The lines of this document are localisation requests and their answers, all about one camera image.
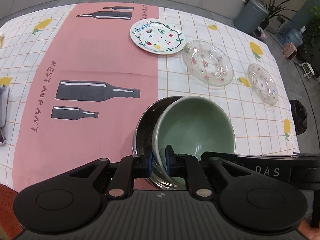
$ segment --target black trash bag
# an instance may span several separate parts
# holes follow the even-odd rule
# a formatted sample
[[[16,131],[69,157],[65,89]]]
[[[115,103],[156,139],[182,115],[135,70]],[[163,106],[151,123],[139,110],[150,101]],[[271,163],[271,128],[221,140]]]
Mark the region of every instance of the black trash bag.
[[[302,134],[306,131],[308,126],[307,111],[299,100],[289,100],[291,104],[291,112],[296,128],[296,135]]]

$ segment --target bottle print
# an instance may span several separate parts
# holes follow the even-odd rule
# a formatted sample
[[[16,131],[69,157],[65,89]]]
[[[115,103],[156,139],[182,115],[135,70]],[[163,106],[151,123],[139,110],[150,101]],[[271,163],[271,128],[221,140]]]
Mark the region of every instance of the bottle print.
[[[93,17],[96,19],[130,20],[132,17],[132,12],[99,11],[94,13],[77,15],[76,17]]]
[[[104,7],[104,9],[133,11],[134,7],[130,7],[130,6],[113,6],[113,7]]]
[[[85,111],[79,107],[70,106],[53,106],[51,113],[51,118],[67,120],[79,120],[85,117],[98,118],[98,116],[98,112]]]
[[[61,80],[56,94],[56,99],[94,102],[116,97],[140,98],[140,90],[115,87],[99,81]]]

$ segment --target white checkered tablecloth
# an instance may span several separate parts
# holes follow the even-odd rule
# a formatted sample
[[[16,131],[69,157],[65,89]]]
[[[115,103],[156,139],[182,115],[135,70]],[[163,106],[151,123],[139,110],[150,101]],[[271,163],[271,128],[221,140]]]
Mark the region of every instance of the white checkered tablecloth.
[[[69,12],[76,5],[59,6],[29,13],[6,22],[0,49],[0,78],[12,77],[7,106],[6,125],[1,133],[7,141],[0,146],[0,183],[13,188],[12,167],[20,123],[29,89],[38,65]],[[44,19],[52,22],[33,35],[33,29]]]
[[[0,183],[10,188],[13,188],[15,146],[33,77],[50,43],[75,6],[60,6],[29,13],[8,21],[0,28],[0,32],[5,33],[0,49],[0,78],[12,77],[7,120],[2,128],[7,143],[0,146]],[[33,35],[35,25],[48,18],[54,20],[37,35]],[[205,85],[188,73],[182,52],[159,56],[159,99],[175,95],[197,95],[217,103],[233,124],[236,154],[290,155],[300,152],[279,69],[264,43],[229,26],[190,13],[159,7],[159,18],[180,25],[187,42],[196,39],[212,42],[229,56],[235,70],[231,84],[216,88]],[[210,29],[211,25],[217,26],[217,30]],[[253,55],[249,46],[251,41],[263,50],[261,62]],[[237,81],[239,77],[246,77],[250,63],[260,64],[274,78],[279,93],[279,101],[275,106],[264,105],[250,88]],[[285,119],[289,119],[291,125],[289,141],[284,134]]]
[[[206,85],[188,73],[182,52],[159,56],[158,99],[167,96],[202,96],[217,103],[229,116],[236,135],[236,154],[291,155],[300,152],[295,135],[291,106],[274,57],[261,41],[239,30],[194,14],[159,7],[159,18],[181,26],[187,42],[204,40],[213,43],[229,56],[235,76],[223,88]],[[249,43],[263,51],[257,60]],[[273,77],[279,93],[275,106],[263,104],[256,93],[238,81],[245,77],[249,64],[256,63]],[[288,140],[284,120],[290,121]]]

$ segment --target metal bowl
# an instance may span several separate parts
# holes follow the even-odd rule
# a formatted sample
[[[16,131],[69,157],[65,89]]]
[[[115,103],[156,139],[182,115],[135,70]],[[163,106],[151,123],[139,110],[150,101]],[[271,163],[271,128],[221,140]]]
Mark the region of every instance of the metal bowl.
[[[133,135],[132,156],[144,155],[146,149],[151,148],[153,129],[163,111],[182,97],[163,98],[151,105],[140,117]],[[152,174],[149,183],[161,190],[180,190],[183,186],[177,186],[173,179],[161,172],[160,166],[153,161]]]

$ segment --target fruity plate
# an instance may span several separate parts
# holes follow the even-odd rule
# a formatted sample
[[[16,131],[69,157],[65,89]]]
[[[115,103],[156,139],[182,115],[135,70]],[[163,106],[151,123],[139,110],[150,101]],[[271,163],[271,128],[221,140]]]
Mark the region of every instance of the fruity plate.
[[[186,38],[180,28],[159,19],[144,19],[130,29],[132,41],[154,54],[173,54],[183,49]]]

